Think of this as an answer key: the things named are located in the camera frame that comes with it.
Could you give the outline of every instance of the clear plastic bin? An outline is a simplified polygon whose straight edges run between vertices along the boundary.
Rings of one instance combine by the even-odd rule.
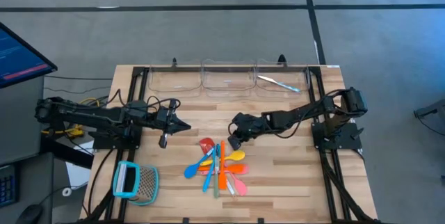
[[[198,61],[177,66],[152,65],[148,88],[157,97],[197,97],[201,93],[201,70]]]
[[[277,67],[281,67],[283,71],[277,72]],[[285,65],[281,63],[277,64],[277,62],[258,60],[256,72],[257,87],[255,92],[260,97],[292,98],[301,96],[303,92],[309,90],[309,75],[307,66]],[[276,82],[297,88],[300,92],[297,93],[276,83],[260,79],[258,76],[274,79]]]
[[[202,61],[202,85],[210,97],[249,96],[255,87],[255,62]]]

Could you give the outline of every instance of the yellow spoon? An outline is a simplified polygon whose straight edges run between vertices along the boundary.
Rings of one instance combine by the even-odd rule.
[[[244,159],[245,153],[244,151],[237,150],[231,153],[228,157],[225,157],[224,160],[232,160],[232,161],[240,161]],[[200,166],[207,166],[213,163],[213,159],[201,162]]]

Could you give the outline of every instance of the computer monitor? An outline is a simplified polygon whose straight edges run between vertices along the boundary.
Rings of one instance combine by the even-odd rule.
[[[0,88],[56,70],[51,61],[0,23]]]

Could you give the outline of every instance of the concrete floor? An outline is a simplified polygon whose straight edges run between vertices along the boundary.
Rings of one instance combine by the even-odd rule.
[[[305,3],[305,0],[0,0],[0,7],[151,6]],[[315,4],[445,3],[445,0],[314,0]],[[378,215],[392,223],[443,223],[445,140],[412,111],[445,98],[445,10],[317,11],[327,64],[342,67],[362,90],[369,112],[358,120]],[[9,26],[59,67],[56,75],[112,77],[117,64],[218,61],[285,54],[317,64],[306,10],[2,13]],[[110,81],[45,79],[45,86],[86,90]],[[88,93],[101,96],[107,89]],[[53,93],[78,100],[84,95]],[[426,122],[445,127],[435,117]],[[54,221],[74,221],[81,197],[58,207]]]

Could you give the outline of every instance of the wooden tabletop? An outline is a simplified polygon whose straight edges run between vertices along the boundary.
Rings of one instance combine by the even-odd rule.
[[[133,67],[116,67],[110,95],[120,89],[122,98],[127,98]],[[344,88],[339,67],[321,66],[321,72],[327,93]],[[144,128],[135,162],[158,168],[159,193],[151,205],[139,207],[127,204],[125,221],[180,223],[183,217],[188,217],[190,222],[205,223],[256,223],[258,218],[265,218],[267,223],[330,222],[320,159],[312,139],[311,120],[303,121],[295,136],[291,138],[280,139],[274,135],[263,135],[242,144],[241,150],[245,152],[246,157],[236,163],[244,163],[250,167],[248,174],[238,176],[248,187],[245,196],[234,200],[228,191],[221,191],[220,197],[215,199],[213,180],[207,193],[203,193],[204,176],[196,175],[192,179],[184,177],[185,168],[202,157],[199,140],[206,137],[215,142],[225,140],[226,155],[230,154],[232,149],[227,142],[227,126],[237,113],[259,115],[262,111],[290,110],[309,103],[302,74],[291,74],[291,78],[295,80],[293,83],[287,77],[290,74],[265,75],[280,81],[288,79],[290,85],[302,89],[299,95],[283,92],[276,85],[260,81],[254,88],[249,88],[252,74],[232,73],[226,74],[225,77],[221,75],[224,76],[212,73],[153,73],[150,77],[145,99],[150,95],[156,95],[160,99],[180,99],[181,106],[177,109],[177,115],[179,119],[191,125],[192,129],[169,136],[167,148],[161,149],[158,146],[161,132]],[[108,106],[121,104],[116,101]],[[91,181],[107,152],[108,150],[100,150],[95,154],[84,205],[88,204]],[[116,151],[111,154],[100,170],[92,195],[92,209],[99,204],[109,189],[115,153]],[[339,150],[339,156],[349,193],[365,213],[377,218],[363,161],[350,150]],[[335,187],[332,187],[337,214],[341,218],[339,196]],[[116,199],[114,218],[118,215],[119,202],[120,200]]]

